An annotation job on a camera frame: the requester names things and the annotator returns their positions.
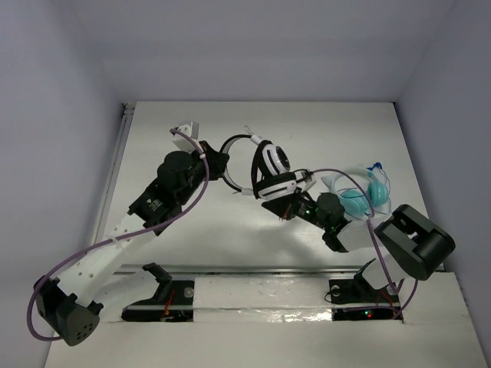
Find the white black headphones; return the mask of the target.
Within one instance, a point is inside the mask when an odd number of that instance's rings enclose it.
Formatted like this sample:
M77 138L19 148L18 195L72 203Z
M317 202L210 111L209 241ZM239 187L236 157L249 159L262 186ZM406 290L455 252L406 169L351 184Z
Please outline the white black headphones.
M225 184L234 189L235 192L244 196L254 196L256 199L269 201L286 195L292 194L297 186L294 170L285 151L271 140L266 140L259 135L255 135L248 126L245 126L246 134L237 134L228 138L220 148L220 152L229 153L232 145L240 139L250 140L256 145L256 150L252 158L250 169L251 188L240 186L229 174L226 168L223 174Z

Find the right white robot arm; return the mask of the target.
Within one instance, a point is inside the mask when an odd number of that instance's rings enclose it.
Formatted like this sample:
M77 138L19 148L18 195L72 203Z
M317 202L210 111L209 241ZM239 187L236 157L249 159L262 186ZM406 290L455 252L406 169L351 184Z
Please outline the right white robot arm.
M427 280L456 249L453 238L408 204L400 205L374 226L371 220L355 222L345 217L340 199L323 192L317 199L294 192L265 201L262 207L282 220L299 218L323 231L322 241L337 253L373 245L377 260L370 260L354 277L354 292L372 301L392 281Z

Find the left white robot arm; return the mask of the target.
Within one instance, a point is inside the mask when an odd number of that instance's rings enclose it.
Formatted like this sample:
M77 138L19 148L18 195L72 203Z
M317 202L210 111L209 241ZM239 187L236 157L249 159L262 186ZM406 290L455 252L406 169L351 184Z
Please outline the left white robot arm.
M103 241L73 254L35 283L26 314L31 335L76 346L101 320L118 320L132 297L148 297L153 302L171 299L172 278L154 263L128 277L127 285L108 280L137 251L186 215L203 197L209 182L222 177L228 161L229 154L215 151L205 141L194 144L190 153L168 153L157 177Z

